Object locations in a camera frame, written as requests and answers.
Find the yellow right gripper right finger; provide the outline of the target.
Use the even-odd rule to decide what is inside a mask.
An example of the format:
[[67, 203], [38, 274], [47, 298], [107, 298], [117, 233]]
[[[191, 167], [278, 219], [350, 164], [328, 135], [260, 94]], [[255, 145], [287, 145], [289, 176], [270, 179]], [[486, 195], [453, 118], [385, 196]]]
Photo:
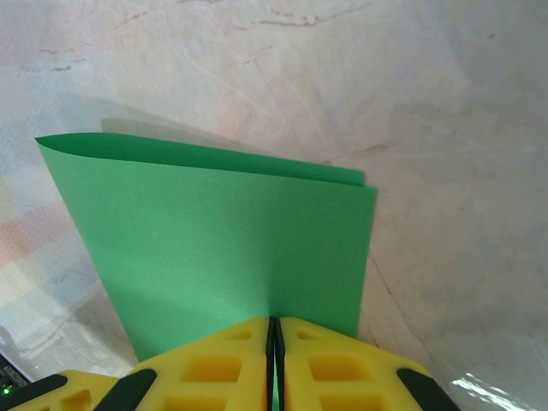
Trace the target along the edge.
[[279, 411], [461, 411], [420, 364], [303, 319], [276, 349]]

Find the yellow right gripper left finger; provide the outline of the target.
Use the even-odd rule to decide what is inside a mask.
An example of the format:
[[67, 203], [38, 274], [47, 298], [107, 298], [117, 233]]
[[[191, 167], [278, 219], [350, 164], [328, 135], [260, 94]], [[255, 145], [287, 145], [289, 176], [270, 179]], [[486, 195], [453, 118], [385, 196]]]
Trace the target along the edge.
[[269, 322], [249, 319], [142, 361], [100, 411], [271, 411]]

